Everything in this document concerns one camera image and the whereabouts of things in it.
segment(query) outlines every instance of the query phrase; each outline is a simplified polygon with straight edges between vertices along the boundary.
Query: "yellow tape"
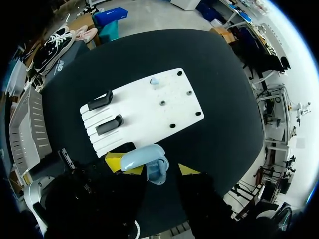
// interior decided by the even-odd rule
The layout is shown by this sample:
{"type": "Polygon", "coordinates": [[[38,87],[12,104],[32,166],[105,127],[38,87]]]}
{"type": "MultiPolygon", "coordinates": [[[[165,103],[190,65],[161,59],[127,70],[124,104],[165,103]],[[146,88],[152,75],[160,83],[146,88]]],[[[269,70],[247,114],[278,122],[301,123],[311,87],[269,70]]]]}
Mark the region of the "yellow tape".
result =
{"type": "MultiPolygon", "coordinates": [[[[125,153],[108,153],[105,156],[105,162],[110,167],[113,173],[116,173],[121,170],[121,158],[125,153]]],[[[143,165],[137,168],[130,169],[124,174],[134,174],[134,175],[141,175],[143,170],[143,165]]]]}
{"type": "Polygon", "coordinates": [[[186,167],[186,166],[184,166],[182,164],[178,164],[178,166],[179,166],[179,169],[180,169],[182,175],[200,174],[201,173],[201,172],[198,172],[198,171],[196,171],[194,169],[188,168],[188,167],[186,167]]]}

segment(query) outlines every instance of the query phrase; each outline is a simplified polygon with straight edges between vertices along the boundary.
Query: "white pegboard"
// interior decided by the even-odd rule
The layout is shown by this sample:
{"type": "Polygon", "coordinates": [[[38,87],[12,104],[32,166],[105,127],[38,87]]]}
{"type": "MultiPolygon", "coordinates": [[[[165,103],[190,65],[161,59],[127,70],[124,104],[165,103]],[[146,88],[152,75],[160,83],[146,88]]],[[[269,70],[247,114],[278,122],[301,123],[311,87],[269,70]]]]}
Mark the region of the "white pegboard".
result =
{"type": "Polygon", "coordinates": [[[98,157],[127,142],[132,142],[136,148],[156,143],[204,119],[182,68],[136,80],[114,89],[113,95],[107,106],[89,111],[86,104],[80,109],[98,157]],[[151,79],[159,83],[153,85],[151,79]],[[96,127],[114,120],[117,115],[122,116],[123,125],[98,136],[96,127]]]}

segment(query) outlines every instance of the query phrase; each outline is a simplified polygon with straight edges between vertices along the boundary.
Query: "black handle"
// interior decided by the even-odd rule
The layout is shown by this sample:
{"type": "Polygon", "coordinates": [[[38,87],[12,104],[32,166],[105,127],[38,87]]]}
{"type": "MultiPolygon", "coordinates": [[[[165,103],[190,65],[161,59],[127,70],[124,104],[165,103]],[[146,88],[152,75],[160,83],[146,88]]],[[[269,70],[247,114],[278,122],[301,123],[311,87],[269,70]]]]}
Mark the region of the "black handle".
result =
{"type": "Polygon", "coordinates": [[[121,126],[124,123],[123,118],[121,115],[118,115],[115,117],[114,120],[106,122],[100,126],[97,126],[95,129],[98,133],[98,135],[103,135],[111,130],[114,130],[121,126]]]}
{"type": "Polygon", "coordinates": [[[88,103],[89,111],[92,111],[102,106],[107,106],[109,103],[111,103],[112,99],[113,99],[113,92],[107,91],[106,96],[97,98],[88,103]]]}

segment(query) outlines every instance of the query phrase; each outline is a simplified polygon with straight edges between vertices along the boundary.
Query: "black table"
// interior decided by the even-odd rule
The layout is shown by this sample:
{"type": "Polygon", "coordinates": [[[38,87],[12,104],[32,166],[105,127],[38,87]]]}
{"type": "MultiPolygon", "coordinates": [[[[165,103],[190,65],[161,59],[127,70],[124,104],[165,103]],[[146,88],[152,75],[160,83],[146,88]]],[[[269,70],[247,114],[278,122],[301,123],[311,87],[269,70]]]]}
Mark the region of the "black table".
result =
{"type": "MultiPolygon", "coordinates": [[[[83,125],[80,107],[132,81],[181,67],[205,114],[204,120],[158,144],[170,162],[163,185],[148,184],[137,217],[141,236],[186,221],[174,171],[182,163],[214,178],[223,196],[245,174],[263,145],[256,100],[241,63],[225,40],[212,32],[161,30],[112,41],[85,53],[44,88],[43,112],[53,151],[66,148],[80,163],[97,160],[83,125]]],[[[56,176],[62,163],[38,171],[56,176]]]]}

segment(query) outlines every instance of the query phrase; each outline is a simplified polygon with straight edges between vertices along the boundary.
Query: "light blue plastic part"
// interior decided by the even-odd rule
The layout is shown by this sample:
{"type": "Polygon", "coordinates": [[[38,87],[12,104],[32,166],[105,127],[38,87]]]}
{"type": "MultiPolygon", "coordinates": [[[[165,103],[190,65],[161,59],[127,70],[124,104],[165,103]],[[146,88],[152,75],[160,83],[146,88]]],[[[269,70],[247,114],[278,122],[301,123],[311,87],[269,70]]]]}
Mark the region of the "light blue plastic part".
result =
{"type": "Polygon", "coordinates": [[[156,79],[155,77],[151,78],[151,85],[158,85],[160,83],[160,81],[158,79],[156,79]]]}
{"type": "Polygon", "coordinates": [[[148,180],[161,185],[166,181],[166,171],[169,168],[169,162],[164,155],[164,149],[157,144],[135,149],[121,158],[121,170],[124,172],[145,164],[148,180]]]}

